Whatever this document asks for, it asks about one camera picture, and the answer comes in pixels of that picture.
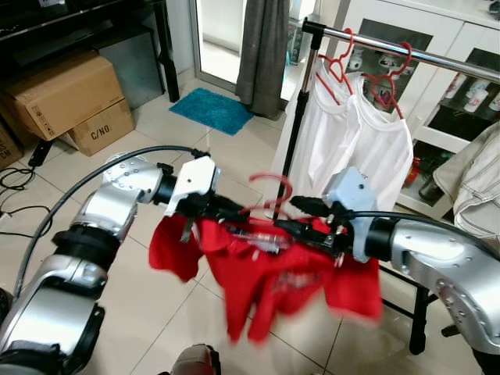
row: blue bath mat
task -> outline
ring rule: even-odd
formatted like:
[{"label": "blue bath mat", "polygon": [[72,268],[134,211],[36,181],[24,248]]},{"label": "blue bath mat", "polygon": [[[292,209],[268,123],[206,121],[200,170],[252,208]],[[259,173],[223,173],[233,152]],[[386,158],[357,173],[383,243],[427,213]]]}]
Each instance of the blue bath mat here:
[{"label": "blue bath mat", "polygon": [[240,102],[204,88],[182,98],[170,111],[229,135],[235,135],[253,117]]}]

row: clothes rack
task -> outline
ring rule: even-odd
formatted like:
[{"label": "clothes rack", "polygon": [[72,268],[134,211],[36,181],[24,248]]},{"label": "clothes rack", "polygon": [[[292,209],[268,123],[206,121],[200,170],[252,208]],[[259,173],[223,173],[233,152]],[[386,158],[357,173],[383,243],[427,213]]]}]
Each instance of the clothes rack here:
[{"label": "clothes rack", "polygon": [[[305,75],[304,80],[301,85],[301,90],[298,93],[297,97],[297,107],[295,109],[295,118],[291,128],[290,141],[287,147],[287,154],[284,159],[283,166],[283,176],[288,177],[291,168],[291,162],[294,156],[295,146],[298,139],[298,132],[300,130],[302,117],[304,116],[305,107],[309,100],[309,89],[312,79],[314,62],[318,56],[318,51],[320,49],[321,41],[323,37],[340,39],[343,41],[350,41],[351,35],[341,30],[336,30],[331,27],[327,27],[320,23],[310,22],[305,19],[302,24],[302,31],[306,33],[312,34],[311,40],[311,48],[309,51],[309,57],[307,60],[307,65],[305,66]],[[408,50],[403,48],[401,45],[396,45],[393,43],[389,43],[386,41],[382,41],[379,39],[364,37],[362,35],[354,35],[354,44],[362,45],[365,48],[374,49],[380,52],[390,53],[392,55],[400,55],[407,56]],[[422,63],[431,64],[434,66],[438,66],[441,68],[445,68],[448,70],[454,70],[456,72],[463,73],[470,77],[482,78],[485,80],[489,80],[490,82],[494,82],[496,84],[500,84],[500,73],[495,72],[494,70],[484,69],[479,66],[474,66],[471,64],[467,64],[465,62],[460,62],[454,59],[448,59],[443,56],[419,51],[412,50],[412,60],[416,60]],[[278,190],[278,199],[283,197],[284,194],[284,185],[281,184]],[[405,281],[408,284],[411,284],[416,288],[416,300],[413,312],[407,311],[394,303],[384,300],[384,304],[388,307],[406,315],[407,317],[412,319],[412,333],[409,342],[409,350],[412,354],[418,355],[425,349],[425,325],[426,325],[426,315],[427,315],[427,307],[430,303],[437,300],[437,296],[432,295],[428,289],[424,286],[408,279],[407,277],[402,276],[399,273],[396,273],[387,267],[380,266],[380,269],[393,277],[397,277],[400,280]]]}]

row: black desk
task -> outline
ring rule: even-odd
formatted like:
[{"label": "black desk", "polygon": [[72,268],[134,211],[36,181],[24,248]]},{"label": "black desk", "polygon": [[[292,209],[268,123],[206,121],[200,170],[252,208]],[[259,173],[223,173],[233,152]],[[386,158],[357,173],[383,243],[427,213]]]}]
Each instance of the black desk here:
[{"label": "black desk", "polygon": [[35,45],[61,34],[68,33],[103,20],[122,23],[129,20],[134,10],[152,6],[155,12],[160,50],[158,60],[163,64],[166,85],[171,102],[179,100],[177,72],[173,64],[172,40],[168,22],[166,0],[112,0],[97,1],[94,6],[81,8],[67,2],[46,9],[30,10],[26,16],[16,19],[16,23],[0,26],[0,56],[7,59],[11,51],[20,45]]}]

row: gray curtain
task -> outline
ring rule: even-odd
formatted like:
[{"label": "gray curtain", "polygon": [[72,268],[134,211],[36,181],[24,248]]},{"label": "gray curtain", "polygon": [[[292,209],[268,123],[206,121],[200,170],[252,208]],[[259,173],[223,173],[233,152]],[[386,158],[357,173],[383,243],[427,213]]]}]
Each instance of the gray curtain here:
[{"label": "gray curtain", "polygon": [[289,8],[289,0],[247,1],[236,95],[260,116],[279,113]]}]

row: cardboard box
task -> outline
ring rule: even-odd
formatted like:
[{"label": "cardboard box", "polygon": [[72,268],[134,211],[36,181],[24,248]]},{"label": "cardboard box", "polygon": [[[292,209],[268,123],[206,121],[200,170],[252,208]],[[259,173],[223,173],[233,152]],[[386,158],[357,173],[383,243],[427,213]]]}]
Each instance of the cardboard box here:
[{"label": "cardboard box", "polygon": [[0,116],[5,121],[3,125],[9,127],[16,136],[18,143],[23,147],[34,145],[40,140],[40,138],[31,133],[20,121],[16,120],[12,112],[10,112],[9,107],[2,101],[1,95]]},{"label": "cardboard box", "polygon": [[113,65],[96,52],[26,72],[5,93],[15,117],[47,141],[123,99]]},{"label": "cardboard box", "polygon": [[134,118],[124,99],[76,125],[61,139],[86,156],[90,156],[130,133],[134,128]]},{"label": "cardboard box", "polygon": [[0,168],[10,166],[21,159],[23,155],[23,150],[16,145],[7,130],[0,125]]}]

